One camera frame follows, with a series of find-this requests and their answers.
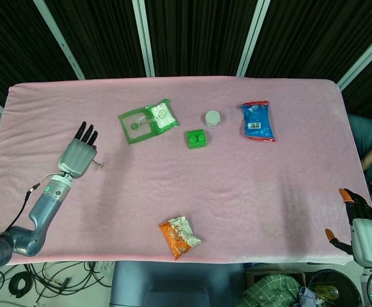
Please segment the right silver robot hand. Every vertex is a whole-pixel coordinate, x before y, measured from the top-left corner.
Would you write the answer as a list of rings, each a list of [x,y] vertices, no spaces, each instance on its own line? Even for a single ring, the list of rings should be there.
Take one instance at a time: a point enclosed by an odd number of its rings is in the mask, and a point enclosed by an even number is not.
[[[349,189],[340,188],[339,193],[348,216],[351,243],[341,242],[328,228],[325,229],[326,237],[334,247],[353,256],[361,267],[372,268],[372,207]]]

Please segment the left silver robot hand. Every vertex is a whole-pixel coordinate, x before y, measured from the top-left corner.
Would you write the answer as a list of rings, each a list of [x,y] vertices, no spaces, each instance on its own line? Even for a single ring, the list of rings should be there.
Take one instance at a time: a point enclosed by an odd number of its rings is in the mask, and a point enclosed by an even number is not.
[[[58,170],[65,177],[81,178],[97,154],[98,132],[83,121],[58,160]]]

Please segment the black round bin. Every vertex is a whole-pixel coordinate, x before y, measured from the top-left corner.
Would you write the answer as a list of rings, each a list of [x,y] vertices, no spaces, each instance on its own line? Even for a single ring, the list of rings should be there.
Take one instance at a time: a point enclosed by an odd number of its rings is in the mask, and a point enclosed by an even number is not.
[[[306,273],[306,286],[316,294],[316,307],[362,307],[362,299],[355,284],[345,274],[334,269],[321,269]],[[318,295],[323,294],[317,288],[335,287],[338,298],[331,299]]]

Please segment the yellow bottle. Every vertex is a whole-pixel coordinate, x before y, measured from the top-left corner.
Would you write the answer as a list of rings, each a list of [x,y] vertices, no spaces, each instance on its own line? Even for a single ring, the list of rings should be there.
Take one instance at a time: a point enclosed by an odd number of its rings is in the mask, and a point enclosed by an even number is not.
[[[332,285],[319,284],[315,286],[314,292],[324,299],[335,301],[336,299],[339,298],[339,290]]]

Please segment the crumpled blue grey cloth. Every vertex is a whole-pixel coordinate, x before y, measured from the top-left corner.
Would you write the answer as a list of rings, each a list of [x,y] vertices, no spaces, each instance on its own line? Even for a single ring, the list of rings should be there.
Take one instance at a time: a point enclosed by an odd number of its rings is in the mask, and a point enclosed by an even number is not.
[[[316,307],[314,292],[307,287],[302,287],[298,292],[298,303],[300,307]]]

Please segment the green cotton pad bag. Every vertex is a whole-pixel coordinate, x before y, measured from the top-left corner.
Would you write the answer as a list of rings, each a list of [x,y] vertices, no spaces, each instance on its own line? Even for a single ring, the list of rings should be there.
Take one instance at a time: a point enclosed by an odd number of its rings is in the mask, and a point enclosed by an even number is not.
[[[170,100],[166,98],[158,104],[123,113],[118,119],[130,145],[154,138],[180,125],[172,112]]]

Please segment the green checkered cloth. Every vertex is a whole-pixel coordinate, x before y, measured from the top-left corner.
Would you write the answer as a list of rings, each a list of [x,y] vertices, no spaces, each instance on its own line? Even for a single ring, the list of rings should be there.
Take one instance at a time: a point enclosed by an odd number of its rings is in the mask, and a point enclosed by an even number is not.
[[[291,276],[271,274],[244,292],[238,307],[292,307],[301,285]]]

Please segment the green toy building brick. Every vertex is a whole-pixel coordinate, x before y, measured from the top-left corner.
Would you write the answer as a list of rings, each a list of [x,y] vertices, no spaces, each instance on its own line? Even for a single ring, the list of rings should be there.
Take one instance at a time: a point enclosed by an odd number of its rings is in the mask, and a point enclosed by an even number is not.
[[[186,144],[189,150],[207,146],[207,137],[203,129],[189,130],[185,133]]]

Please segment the orange snack packet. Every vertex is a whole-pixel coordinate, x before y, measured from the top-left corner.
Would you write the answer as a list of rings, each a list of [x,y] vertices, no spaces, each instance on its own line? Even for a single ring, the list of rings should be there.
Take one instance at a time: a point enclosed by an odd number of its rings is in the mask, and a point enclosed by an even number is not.
[[[185,216],[173,218],[159,225],[174,260],[179,259],[190,249],[201,244],[201,239],[197,238],[189,221]]]

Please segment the pink table cloth mat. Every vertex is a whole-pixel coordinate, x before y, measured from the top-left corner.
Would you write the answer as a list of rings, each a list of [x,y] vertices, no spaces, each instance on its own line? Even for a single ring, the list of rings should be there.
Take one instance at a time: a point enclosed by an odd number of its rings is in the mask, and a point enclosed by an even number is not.
[[[169,99],[179,126],[128,144],[118,116]],[[240,105],[269,101],[275,143],[244,136]],[[221,122],[205,125],[216,110]],[[81,123],[98,132],[104,168],[73,187],[49,226],[37,262],[160,260],[173,256],[159,230],[185,216],[201,244],[184,262],[326,262],[349,256],[344,187],[368,197],[341,92],[325,79],[153,77],[22,83],[0,121],[0,231],[40,195],[26,191],[57,170]],[[185,133],[207,146],[189,150]]]

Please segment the small white plastic jar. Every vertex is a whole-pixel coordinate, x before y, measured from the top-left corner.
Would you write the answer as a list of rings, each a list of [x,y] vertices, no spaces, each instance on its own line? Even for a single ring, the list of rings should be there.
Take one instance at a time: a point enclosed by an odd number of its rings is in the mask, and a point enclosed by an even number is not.
[[[205,114],[205,125],[208,128],[216,128],[221,122],[221,114],[216,110],[210,110]]]

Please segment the blue snack packet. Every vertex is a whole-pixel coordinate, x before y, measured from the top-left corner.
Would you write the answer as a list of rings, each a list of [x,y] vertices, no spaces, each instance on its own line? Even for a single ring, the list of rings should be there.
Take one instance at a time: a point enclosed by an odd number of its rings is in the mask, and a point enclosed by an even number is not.
[[[254,141],[275,143],[269,118],[269,101],[246,102],[240,108],[244,117],[244,136]]]

